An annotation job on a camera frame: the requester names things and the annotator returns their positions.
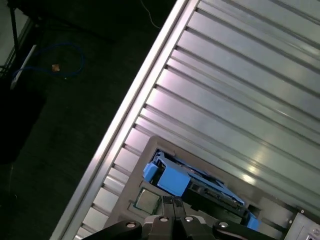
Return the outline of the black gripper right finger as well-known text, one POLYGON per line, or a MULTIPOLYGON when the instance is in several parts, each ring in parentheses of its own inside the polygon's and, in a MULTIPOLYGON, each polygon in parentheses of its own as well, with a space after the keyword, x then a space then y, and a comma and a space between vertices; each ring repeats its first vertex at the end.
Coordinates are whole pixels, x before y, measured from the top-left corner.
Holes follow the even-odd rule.
POLYGON ((272 237, 228 220, 218 220, 211 227, 193 216, 191 220, 180 197, 174 198, 177 231, 187 240, 271 240, 272 237))

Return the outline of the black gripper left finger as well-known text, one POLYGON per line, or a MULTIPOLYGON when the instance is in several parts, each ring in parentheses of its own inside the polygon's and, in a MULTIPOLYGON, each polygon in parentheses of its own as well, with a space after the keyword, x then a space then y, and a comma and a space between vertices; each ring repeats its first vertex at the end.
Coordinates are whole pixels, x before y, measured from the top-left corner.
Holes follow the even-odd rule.
POLYGON ((152 215, 141 224, 122 220, 91 235, 92 240, 172 240, 174 232, 174 198, 162 198, 163 215, 152 215))

